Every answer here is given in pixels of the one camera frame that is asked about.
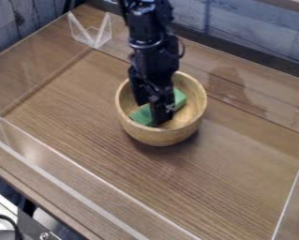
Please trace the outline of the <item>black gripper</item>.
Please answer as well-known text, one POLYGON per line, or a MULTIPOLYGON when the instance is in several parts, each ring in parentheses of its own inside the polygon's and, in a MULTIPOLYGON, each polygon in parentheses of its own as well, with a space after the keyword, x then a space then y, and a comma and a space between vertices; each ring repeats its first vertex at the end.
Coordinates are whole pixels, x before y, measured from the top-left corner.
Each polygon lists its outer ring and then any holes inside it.
POLYGON ((179 69, 179 38, 130 38, 130 89, 139 106, 150 103, 152 125, 172 119, 175 96, 171 77, 179 69))

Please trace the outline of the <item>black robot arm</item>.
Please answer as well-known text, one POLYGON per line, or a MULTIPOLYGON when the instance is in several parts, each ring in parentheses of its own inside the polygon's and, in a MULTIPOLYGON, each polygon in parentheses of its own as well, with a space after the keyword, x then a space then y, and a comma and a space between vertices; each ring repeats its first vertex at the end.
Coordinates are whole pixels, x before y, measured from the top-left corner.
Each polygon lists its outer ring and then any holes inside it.
POLYGON ((174 116, 172 75, 179 69, 179 38, 170 31, 168 0, 118 0, 130 30, 130 87, 138 105, 150 105, 155 126, 174 116))

